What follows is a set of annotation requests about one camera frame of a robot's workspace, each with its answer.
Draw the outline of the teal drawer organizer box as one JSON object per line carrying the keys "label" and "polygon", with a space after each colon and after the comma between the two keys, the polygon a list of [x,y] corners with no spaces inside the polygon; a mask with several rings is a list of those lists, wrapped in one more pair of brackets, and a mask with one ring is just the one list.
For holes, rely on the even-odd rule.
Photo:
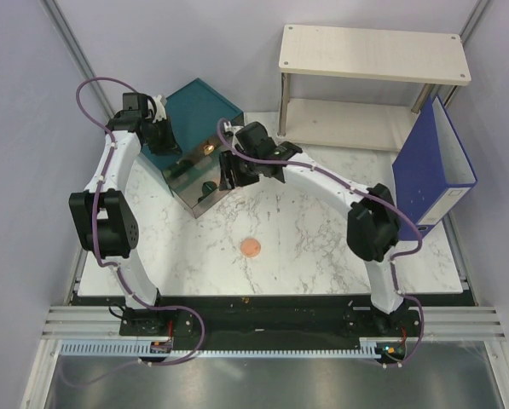
{"label": "teal drawer organizer box", "polygon": [[142,166],[165,191],[191,205],[222,199],[217,122],[224,118],[243,125],[244,111],[199,78],[169,95],[165,109],[182,151],[157,156],[144,147]]}

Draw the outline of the peach sponge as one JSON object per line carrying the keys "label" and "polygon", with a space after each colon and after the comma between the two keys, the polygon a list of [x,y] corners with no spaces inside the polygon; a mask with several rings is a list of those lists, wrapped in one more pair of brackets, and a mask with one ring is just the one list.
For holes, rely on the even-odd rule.
{"label": "peach sponge", "polygon": [[246,238],[240,244],[241,254],[245,257],[255,257],[258,256],[262,246],[257,239],[254,238]]}

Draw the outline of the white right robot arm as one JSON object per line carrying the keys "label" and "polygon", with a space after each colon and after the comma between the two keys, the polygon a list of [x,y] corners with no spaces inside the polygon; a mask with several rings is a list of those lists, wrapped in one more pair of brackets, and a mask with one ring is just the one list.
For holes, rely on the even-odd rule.
{"label": "white right robot arm", "polygon": [[233,126],[221,119],[217,136],[227,148],[219,154],[219,189],[230,191],[260,182],[264,176],[295,187],[334,208],[347,221],[346,242],[364,261],[371,289],[373,329],[391,335],[402,326],[404,296],[391,272],[400,229],[390,190],[347,180],[317,164],[300,146],[280,144],[259,122]]}

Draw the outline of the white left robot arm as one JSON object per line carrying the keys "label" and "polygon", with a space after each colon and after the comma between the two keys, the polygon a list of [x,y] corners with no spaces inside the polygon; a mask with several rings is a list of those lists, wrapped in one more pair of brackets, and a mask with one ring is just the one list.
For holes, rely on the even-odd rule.
{"label": "white left robot arm", "polygon": [[124,293],[118,317],[123,336],[171,337],[174,313],[159,308],[159,290],[137,252],[140,230],[124,196],[143,146],[159,155],[181,152],[162,95],[130,92],[123,108],[103,125],[105,146],[95,174],[68,204],[82,248],[109,268]]}

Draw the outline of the blue lever arch binder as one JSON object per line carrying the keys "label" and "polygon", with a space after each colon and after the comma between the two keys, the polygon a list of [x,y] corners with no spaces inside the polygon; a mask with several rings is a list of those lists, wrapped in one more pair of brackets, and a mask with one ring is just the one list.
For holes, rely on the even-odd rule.
{"label": "blue lever arch binder", "polygon": [[471,160],[439,97],[425,102],[393,165],[399,239],[425,237],[477,184]]}

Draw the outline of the beige two-tier shelf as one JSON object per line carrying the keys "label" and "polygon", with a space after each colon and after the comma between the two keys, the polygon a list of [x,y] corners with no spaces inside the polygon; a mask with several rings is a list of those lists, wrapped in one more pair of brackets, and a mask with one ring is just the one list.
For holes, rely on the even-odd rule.
{"label": "beige two-tier shelf", "polygon": [[[460,35],[290,24],[279,56],[278,136],[300,144],[397,153],[421,105],[437,85],[467,86],[471,74]],[[419,84],[415,103],[392,106],[293,98],[294,76]]]}

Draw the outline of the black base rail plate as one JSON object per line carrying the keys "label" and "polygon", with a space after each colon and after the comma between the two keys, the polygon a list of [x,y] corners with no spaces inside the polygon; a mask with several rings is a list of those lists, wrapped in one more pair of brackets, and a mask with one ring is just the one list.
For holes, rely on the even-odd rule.
{"label": "black base rail plate", "polygon": [[205,335],[250,335],[256,332],[282,335],[336,334],[353,337],[414,337],[420,333],[416,310],[406,310],[396,318],[378,313],[370,307],[197,307],[194,313],[184,310],[124,310],[120,322],[121,336],[193,337]]}

